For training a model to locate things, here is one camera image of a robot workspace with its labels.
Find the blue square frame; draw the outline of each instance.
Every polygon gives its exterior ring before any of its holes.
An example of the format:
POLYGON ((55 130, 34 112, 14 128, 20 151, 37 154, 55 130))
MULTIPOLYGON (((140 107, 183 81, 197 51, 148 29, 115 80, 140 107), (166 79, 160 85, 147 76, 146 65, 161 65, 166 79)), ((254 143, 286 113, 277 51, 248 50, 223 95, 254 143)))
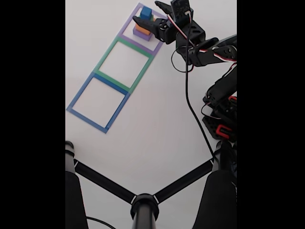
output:
POLYGON ((106 80, 105 78, 103 78, 103 77, 99 76, 98 74, 92 72, 89 75, 89 77, 86 79, 85 83, 82 85, 80 90, 77 92, 77 94, 75 95, 75 97, 73 98, 71 103, 69 104, 69 106, 67 108, 67 111, 69 111, 70 113, 72 113, 76 117, 80 118, 81 120, 85 121, 86 123, 88 123, 88 124, 94 126, 95 128, 99 129, 100 131, 102 131, 104 133, 107 133, 107 131, 109 130, 109 128, 113 124, 114 120, 116 119, 116 117, 118 116, 118 114, 122 110, 123 106, 125 105, 126 101, 128 100, 129 96, 130 96, 130 93, 127 92, 126 90, 118 87, 117 85, 115 85, 114 83, 110 82, 109 80, 106 80), (116 111, 114 112, 114 114, 112 115, 111 119, 109 120, 108 124, 105 127, 102 127, 102 126, 98 125, 94 121, 92 121, 89 118, 83 116, 79 112, 73 110, 73 106, 75 105, 75 103, 77 102, 77 100, 79 99, 79 97, 81 96, 81 94, 83 93, 83 91, 86 89, 86 87, 88 86, 88 84, 90 83, 90 81, 93 78, 96 78, 96 79, 100 80, 101 82, 105 83, 106 85, 110 86, 111 88, 113 88, 116 91, 118 91, 118 92, 122 93, 123 95, 125 95, 125 97, 123 98, 123 100, 121 101, 120 105, 118 106, 118 108, 116 109, 116 111))

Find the blue cube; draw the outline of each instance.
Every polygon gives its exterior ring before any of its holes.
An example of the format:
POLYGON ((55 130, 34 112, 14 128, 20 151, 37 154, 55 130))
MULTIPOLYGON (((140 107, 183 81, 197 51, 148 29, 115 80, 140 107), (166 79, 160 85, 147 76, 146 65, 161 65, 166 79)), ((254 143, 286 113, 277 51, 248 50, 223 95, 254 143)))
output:
POLYGON ((144 6, 141 11, 140 18, 150 20, 151 17, 152 17, 152 9, 144 6))

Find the white surface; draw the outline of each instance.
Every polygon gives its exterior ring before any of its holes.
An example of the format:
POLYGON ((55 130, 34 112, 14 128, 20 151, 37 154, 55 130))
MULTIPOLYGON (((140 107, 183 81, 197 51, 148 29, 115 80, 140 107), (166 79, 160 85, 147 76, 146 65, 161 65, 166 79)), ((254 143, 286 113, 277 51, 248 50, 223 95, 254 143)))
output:
POLYGON ((73 110, 106 127, 124 97, 125 95, 107 84, 92 78, 73 106, 73 110))
MULTIPOLYGON (((160 12, 153 0, 142 3, 160 12)), ((137 0, 66 0, 66 107, 136 4, 137 0)), ((237 33, 235 0, 190 0, 190 5, 207 39, 237 33)), ((107 134, 65 112, 66 140, 75 145, 76 158, 135 194, 154 194, 211 157, 185 100, 185 76, 171 65, 174 48, 174 43, 162 46, 107 134)), ((175 63, 183 70, 179 61, 177 56, 175 63)), ((229 67, 214 64, 190 73, 189 97, 199 119, 204 93, 229 67)), ((217 141, 203 128, 215 149, 217 141)), ((205 180, 206 176, 159 205, 157 229, 192 228, 205 180)), ((127 203, 85 179, 81 186, 88 215, 117 229, 132 227, 127 203)))
POLYGON ((147 56, 117 42, 99 70, 131 88, 147 61, 147 56))
MULTIPOLYGON (((136 16, 140 16, 142 8, 140 8, 138 10, 138 12, 136 13, 136 16)), ((127 28, 125 29, 125 31, 123 32, 123 35, 125 35, 126 37, 134 40, 135 42, 138 42, 139 44, 143 45, 144 47, 154 51, 154 49, 157 47, 159 40, 155 38, 154 35, 152 35, 152 37, 150 38, 149 41, 146 41, 136 35, 133 34, 133 29, 135 27, 135 22, 132 20, 129 25, 127 26, 127 28)))

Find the stacked blocks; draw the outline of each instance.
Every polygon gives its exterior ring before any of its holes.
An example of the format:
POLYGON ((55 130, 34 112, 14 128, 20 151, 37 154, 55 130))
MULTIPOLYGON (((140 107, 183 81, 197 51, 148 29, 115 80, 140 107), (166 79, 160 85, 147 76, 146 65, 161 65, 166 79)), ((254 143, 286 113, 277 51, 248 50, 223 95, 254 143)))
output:
MULTIPOLYGON (((155 21, 155 19, 153 18, 153 15, 152 15, 152 9, 145 7, 145 6, 142 8, 140 18, 145 19, 145 20, 155 21)), ((135 25, 135 27, 133 29, 133 34, 138 37, 141 37, 142 39, 144 39, 146 41, 149 41, 153 35, 151 32, 140 27, 138 24, 135 25)))

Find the purple square frame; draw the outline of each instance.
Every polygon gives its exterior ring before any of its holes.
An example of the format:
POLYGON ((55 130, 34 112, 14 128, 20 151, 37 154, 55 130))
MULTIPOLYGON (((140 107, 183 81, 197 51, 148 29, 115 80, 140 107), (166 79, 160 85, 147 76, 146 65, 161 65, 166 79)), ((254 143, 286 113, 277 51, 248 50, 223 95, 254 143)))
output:
MULTIPOLYGON (((143 49, 144 51, 148 52, 149 54, 155 56, 157 54, 157 52, 160 50, 161 46, 162 46, 162 43, 163 42, 159 42, 157 44, 157 46, 155 47, 154 50, 150 50, 149 48, 146 48, 145 46, 139 44, 138 42, 130 39, 129 37, 126 37, 125 35, 123 35, 125 29, 127 28, 127 26, 129 25, 129 23, 132 21, 132 17, 138 12, 139 8, 143 8, 143 4, 142 3, 138 3, 138 5, 134 8, 134 10, 132 11, 131 15, 129 16, 129 18, 127 19, 126 23, 123 25, 123 27, 121 28, 121 30, 119 31, 118 33, 118 36, 121 37, 122 39, 128 41, 129 43, 131 44, 134 44, 136 46, 138 46, 140 49, 143 49)), ((163 19, 166 19, 166 17, 154 10, 152 10, 152 14, 154 16, 157 16, 159 18, 163 18, 163 19)))

